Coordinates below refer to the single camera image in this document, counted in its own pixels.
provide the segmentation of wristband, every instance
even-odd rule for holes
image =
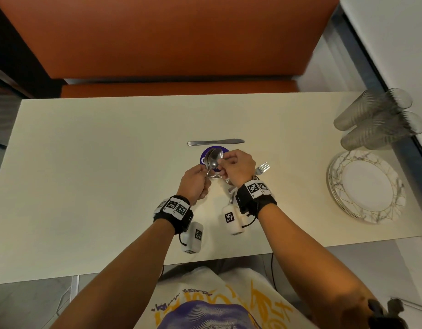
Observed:
[[[153,212],[153,221],[160,218],[166,219],[175,228],[175,234],[186,232],[192,217],[188,199],[180,195],[163,200]]]
[[[250,180],[241,186],[236,194],[240,212],[258,217],[258,213],[269,203],[277,204],[266,184],[260,180]]]

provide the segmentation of butter knife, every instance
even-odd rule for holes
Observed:
[[[244,140],[240,138],[229,138],[222,139],[220,141],[189,141],[189,146],[204,146],[204,145],[213,145],[213,144],[239,144],[244,143]]]

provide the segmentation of t-shirt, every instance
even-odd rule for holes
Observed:
[[[135,328],[287,328],[316,326],[268,280],[248,268],[216,275],[201,267],[155,288]]]

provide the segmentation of white plate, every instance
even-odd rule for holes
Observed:
[[[346,151],[335,158],[328,169],[328,186],[349,215],[373,224],[400,218],[406,205],[398,174],[368,151]]]

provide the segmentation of glass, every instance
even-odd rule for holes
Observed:
[[[396,114],[411,105],[412,98],[405,90],[392,88],[382,94],[366,90],[334,120],[333,124],[337,129],[345,131],[380,111]]]
[[[398,114],[380,112],[361,122],[346,134],[340,144],[346,150],[379,149],[404,137],[422,133],[422,119],[415,113],[403,111]]]

